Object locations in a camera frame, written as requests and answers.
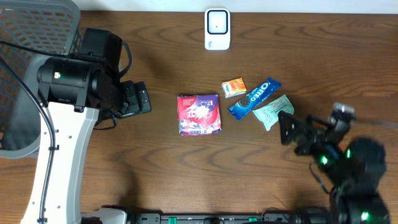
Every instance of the small orange snack packet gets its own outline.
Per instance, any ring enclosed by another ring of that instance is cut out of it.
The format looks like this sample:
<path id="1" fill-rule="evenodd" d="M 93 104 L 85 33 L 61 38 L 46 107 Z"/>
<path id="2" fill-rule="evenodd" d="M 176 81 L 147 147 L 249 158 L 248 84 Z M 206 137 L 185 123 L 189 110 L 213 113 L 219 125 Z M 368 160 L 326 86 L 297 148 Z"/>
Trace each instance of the small orange snack packet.
<path id="1" fill-rule="evenodd" d="M 238 96 L 246 92 L 246 87 L 244 86 L 242 78 L 237 78 L 235 80 L 223 82 L 221 86 L 223 87 L 225 98 Z"/>

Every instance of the black cable clip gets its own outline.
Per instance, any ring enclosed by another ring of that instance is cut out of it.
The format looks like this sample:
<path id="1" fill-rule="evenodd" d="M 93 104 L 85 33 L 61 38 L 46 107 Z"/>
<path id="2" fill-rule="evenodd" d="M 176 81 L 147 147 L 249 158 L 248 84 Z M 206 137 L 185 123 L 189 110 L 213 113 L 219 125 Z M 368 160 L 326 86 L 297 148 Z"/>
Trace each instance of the black cable clip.
<path id="1" fill-rule="evenodd" d="M 37 223 L 47 223 L 47 218 L 38 218 Z"/>
<path id="2" fill-rule="evenodd" d="M 60 145 L 57 145 L 57 147 L 49 147 L 49 151 L 55 151 L 55 150 L 60 150 Z"/>

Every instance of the white plastic device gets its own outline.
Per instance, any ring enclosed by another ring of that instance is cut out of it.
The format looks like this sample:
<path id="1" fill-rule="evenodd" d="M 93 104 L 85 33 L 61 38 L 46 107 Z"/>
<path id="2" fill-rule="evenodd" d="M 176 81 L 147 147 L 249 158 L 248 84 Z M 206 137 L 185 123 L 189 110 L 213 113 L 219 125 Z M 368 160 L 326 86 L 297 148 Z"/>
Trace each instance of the white plastic device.
<path id="1" fill-rule="evenodd" d="M 207 9 L 205 12 L 205 48 L 226 50 L 231 42 L 231 16 L 227 9 Z"/>

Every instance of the snack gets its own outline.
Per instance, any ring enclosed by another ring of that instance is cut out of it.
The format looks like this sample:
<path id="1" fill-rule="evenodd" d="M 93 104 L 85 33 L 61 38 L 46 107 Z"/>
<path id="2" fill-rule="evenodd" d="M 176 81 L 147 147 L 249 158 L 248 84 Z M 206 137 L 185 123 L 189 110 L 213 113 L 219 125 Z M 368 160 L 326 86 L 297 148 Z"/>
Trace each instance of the snack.
<path id="1" fill-rule="evenodd" d="M 266 130 L 269 131 L 271 130 L 272 125 L 278 121 L 278 113 L 281 110 L 290 114 L 294 113 L 293 105 L 289 99 L 287 99 L 286 95 L 279 97 L 262 108 L 254 110 L 253 113 L 261 122 L 264 123 Z"/>
<path id="2" fill-rule="evenodd" d="M 244 86 L 242 78 L 223 82 L 221 86 L 223 87 L 225 98 L 237 96 L 246 92 L 246 87 Z"/>
<path id="3" fill-rule="evenodd" d="M 218 95 L 177 97 L 178 126 L 183 136 L 221 131 Z"/>
<path id="4" fill-rule="evenodd" d="M 280 83 L 278 81 L 268 78 L 267 81 L 261 83 L 261 85 L 236 102 L 233 106 L 228 108 L 228 110 L 233 116 L 235 116 L 237 120 L 240 120 L 246 116 L 255 106 L 264 102 L 279 88 Z"/>

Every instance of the oreo logo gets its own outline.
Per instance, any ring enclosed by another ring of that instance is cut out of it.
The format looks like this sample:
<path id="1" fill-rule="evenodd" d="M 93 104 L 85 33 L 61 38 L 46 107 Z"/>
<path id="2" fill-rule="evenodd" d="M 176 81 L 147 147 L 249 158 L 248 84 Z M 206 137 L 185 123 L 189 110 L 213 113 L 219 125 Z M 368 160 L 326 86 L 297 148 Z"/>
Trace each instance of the oreo logo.
<path id="1" fill-rule="evenodd" d="M 268 88 L 268 86 L 269 86 L 268 82 L 262 84 L 258 89 L 258 91 L 253 95 L 253 97 L 250 100 L 255 101 L 256 99 L 258 99 L 263 94 L 263 92 Z"/>

